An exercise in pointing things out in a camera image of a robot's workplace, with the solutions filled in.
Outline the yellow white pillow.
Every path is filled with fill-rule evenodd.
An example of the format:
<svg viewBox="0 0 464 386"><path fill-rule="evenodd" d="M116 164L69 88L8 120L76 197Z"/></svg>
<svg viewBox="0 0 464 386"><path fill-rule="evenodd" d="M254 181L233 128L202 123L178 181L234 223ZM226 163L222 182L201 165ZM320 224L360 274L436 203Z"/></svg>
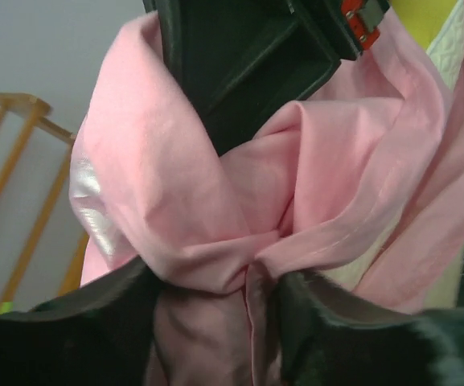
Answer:
<svg viewBox="0 0 464 386"><path fill-rule="evenodd" d="M454 89L464 59L464 0L393 0L390 4L444 83Z"/></svg>

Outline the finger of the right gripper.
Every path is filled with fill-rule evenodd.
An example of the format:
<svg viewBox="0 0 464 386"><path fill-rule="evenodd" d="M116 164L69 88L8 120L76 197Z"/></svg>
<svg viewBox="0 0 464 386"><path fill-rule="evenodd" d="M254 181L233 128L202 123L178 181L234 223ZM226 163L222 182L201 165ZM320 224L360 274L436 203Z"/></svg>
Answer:
<svg viewBox="0 0 464 386"><path fill-rule="evenodd" d="M218 154L251 140L289 101L319 90L379 37L386 1L166 0L163 60Z"/></svg>

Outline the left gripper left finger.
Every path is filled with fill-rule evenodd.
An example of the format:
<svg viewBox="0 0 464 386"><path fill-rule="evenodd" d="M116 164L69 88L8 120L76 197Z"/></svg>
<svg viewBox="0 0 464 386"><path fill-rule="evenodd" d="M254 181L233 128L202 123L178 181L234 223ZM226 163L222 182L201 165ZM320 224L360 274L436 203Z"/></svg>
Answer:
<svg viewBox="0 0 464 386"><path fill-rule="evenodd" d="M143 385L162 282L136 257L27 312L0 315L0 385Z"/></svg>

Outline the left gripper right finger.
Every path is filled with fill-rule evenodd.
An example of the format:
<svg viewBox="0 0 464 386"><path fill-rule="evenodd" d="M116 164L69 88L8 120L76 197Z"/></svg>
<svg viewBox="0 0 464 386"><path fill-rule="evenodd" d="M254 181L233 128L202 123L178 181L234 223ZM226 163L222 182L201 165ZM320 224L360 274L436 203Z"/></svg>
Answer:
<svg viewBox="0 0 464 386"><path fill-rule="evenodd" d="M299 271L277 284L277 316L290 385L464 385L464 308L402 314Z"/></svg>

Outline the pink pillowcase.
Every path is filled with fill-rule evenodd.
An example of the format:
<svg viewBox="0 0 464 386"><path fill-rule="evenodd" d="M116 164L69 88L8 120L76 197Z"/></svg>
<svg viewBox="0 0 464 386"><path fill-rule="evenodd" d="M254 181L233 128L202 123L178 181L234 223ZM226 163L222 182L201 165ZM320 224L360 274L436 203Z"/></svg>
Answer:
<svg viewBox="0 0 464 386"><path fill-rule="evenodd" d="M388 3L368 50L225 154L164 63L157 13L118 32L69 195L89 235L83 287L136 257L162 282L143 385L290 385L287 273L426 310L464 246L464 59L449 89Z"/></svg>

